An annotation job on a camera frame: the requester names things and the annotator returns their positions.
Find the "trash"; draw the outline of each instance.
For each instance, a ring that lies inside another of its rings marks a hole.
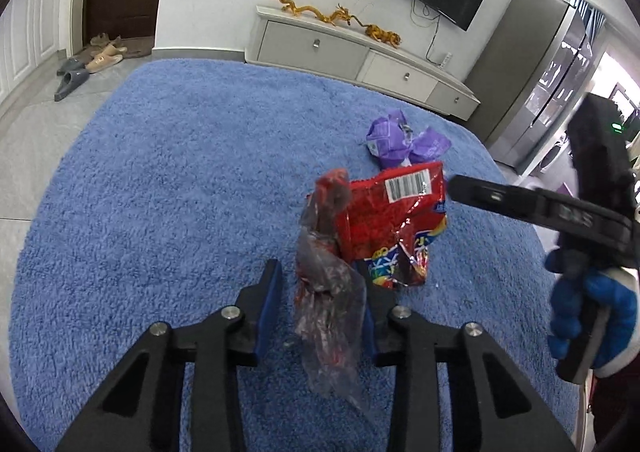
[[[346,170],[332,170],[316,181],[300,218],[296,272],[295,333],[303,342],[302,365],[309,389],[335,392],[366,412],[358,380],[366,284],[340,258],[336,217],[350,202]]]
[[[447,227],[442,162],[387,169],[350,184],[346,212],[336,217],[340,254],[364,259],[375,284],[424,284],[427,246]]]
[[[414,137],[399,109],[374,120],[367,133],[367,148],[383,169],[436,161],[450,146],[451,141],[431,127]]]

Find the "wall outlet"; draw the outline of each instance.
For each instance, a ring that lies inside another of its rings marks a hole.
[[[452,57],[453,54],[447,53],[440,63],[440,69],[444,69],[444,67],[449,63],[449,60],[452,59]]]

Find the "barcode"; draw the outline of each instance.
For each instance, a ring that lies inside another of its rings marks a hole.
[[[413,174],[387,179],[386,195],[390,203],[422,194],[431,194],[431,176],[427,169]]]

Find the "slipper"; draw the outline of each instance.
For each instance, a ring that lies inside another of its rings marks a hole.
[[[63,74],[65,74],[66,72],[69,72],[70,70],[78,70],[78,69],[82,69],[83,67],[84,67],[84,64],[77,58],[75,57],[67,58],[64,61],[64,63],[60,66],[60,69],[57,70],[56,76],[62,76]]]
[[[70,70],[66,72],[60,82],[58,90],[53,95],[53,100],[60,101],[61,99],[66,98],[66,96],[71,94],[88,79],[89,71],[84,69],[84,67],[78,70]]]
[[[99,72],[103,69],[107,69],[108,67],[112,67],[115,64],[120,63],[121,61],[121,54],[116,54],[115,56],[99,54],[91,62],[86,64],[86,70],[88,70],[91,74],[94,74],[94,72]]]
[[[107,33],[100,33],[93,37],[89,43],[94,47],[105,47],[109,41],[109,35]]]
[[[91,56],[95,58],[99,54],[106,54],[107,56],[117,56],[118,54],[126,54],[126,53],[127,53],[126,47],[116,47],[115,45],[113,45],[113,42],[111,42],[102,51],[100,50],[92,51]]]
[[[91,39],[89,42],[93,47],[99,47],[100,49],[106,47],[108,44],[114,44],[115,46],[119,46],[122,43],[122,38],[118,36],[115,40],[109,40],[109,35],[107,33],[100,33]]]

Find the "cabinet door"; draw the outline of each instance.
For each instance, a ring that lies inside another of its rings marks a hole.
[[[36,65],[58,50],[58,9],[60,0],[35,0],[33,45]]]
[[[355,80],[369,48],[311,29],[269,22],[258,61]]]
[[[4,16],[0,16],[0,103],[9,94],[9,82],[6,79],[6,63],[4,63]]]
[[[362,77],[364,83],[396,92],[401,96],[425,102],[438,80],[431,78],[420,69],[385,56],[381,53],[370,55],[370,66]]]
[[[33,51],[34,0],[10,0],[4,16],[4,61],[9,88],[36,67]]]

